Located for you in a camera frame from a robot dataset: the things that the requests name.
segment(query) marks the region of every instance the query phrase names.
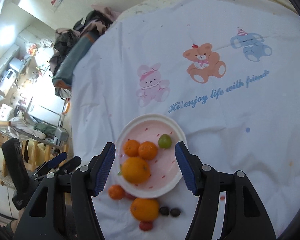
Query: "pink bunny print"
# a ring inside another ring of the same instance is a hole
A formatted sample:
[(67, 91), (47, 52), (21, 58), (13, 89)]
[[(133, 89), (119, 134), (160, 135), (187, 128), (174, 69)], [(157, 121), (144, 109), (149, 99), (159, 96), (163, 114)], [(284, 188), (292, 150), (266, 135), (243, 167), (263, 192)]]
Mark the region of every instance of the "pink bunny print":
[(137, 90), (136, 95), (140, 107), (147, 106), (152, 99), (157, 102), (163, 102), (170, 93), (169, 80), (161, 80), (161, 74), (158, 71), (160, 66), (161, 63), (157, 63), (152, 67), (141, 65), (138, 68), (141, 88)]

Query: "red tomato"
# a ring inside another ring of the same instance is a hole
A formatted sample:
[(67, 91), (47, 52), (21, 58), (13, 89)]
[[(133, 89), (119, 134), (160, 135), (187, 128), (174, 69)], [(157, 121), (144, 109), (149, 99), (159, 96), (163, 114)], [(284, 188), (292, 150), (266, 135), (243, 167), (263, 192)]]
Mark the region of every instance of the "red tomato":
[(153, 223), (152, 222), (143, 222), (141, 221), (139, 224), (139, 228), (142, 231), (150, 231), (153, 228)]

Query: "white plate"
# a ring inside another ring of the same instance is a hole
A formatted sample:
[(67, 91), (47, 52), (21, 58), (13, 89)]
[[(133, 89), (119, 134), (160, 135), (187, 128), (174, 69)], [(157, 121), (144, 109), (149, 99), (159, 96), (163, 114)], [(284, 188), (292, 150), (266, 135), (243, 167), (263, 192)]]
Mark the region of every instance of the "white plate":
[[(140, 143), (152, 141), (158, 146), (159, 136), (163, 133), (170, 133), (172, 146), (167, 150), (158, 148), (156, 158), (148, 161), (151, 177), (146, 182), (131, 184), (123, 176), (118, 175), (120, 164), (128, 158), (122, 149), (128, 139), (134, 139)], [(183, 141), (187, 146), (184, 132), (169, 117), (161, 114), (144, 114), (133, 119), (124, 127), (115, 143), (116, 156), (113, 172), (115, 172), (118, 184), (129, 194), (140, 198), (157, 198), (172, 190), (182, 177), (174, 151), (178, 141)]]

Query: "metal screw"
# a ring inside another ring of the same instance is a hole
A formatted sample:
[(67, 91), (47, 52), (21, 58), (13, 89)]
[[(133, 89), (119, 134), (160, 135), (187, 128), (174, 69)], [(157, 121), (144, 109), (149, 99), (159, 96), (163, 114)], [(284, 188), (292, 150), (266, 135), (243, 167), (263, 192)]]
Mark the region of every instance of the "metal screw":
[(237, 171), (237, 176), (240, 178), (244, 177), (244, 172), (243, 171)]
[(202, 166), (202, 169), (204, 170), (204, 171), (210, 171), (211, 170), (211, 167), (209, 166), (209, 165), (203, 165)]
[(48, 174), (47, 174), (47, 178), (48, 179), (52, 179), (54, 177), (54, 172), (49, 172)]
[(88, 169), (89, 169), (89, 167), (88, 167), (87, 165), (81, 166), (81, 167), (79, 168), (79, 170), (82, 171), (82, 172), (85, 172), (85, 171), (87, 171)]

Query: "green grape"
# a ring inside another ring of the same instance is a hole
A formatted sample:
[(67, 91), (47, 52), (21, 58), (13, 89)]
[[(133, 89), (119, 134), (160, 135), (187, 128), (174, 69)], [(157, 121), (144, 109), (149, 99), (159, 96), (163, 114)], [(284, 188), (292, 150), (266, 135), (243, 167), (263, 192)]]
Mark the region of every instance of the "green grape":
[(171, 137), (168, 134), (163, 134), (158, 140), (158, 145), (160, 148), (168, 149), (171, 147)]

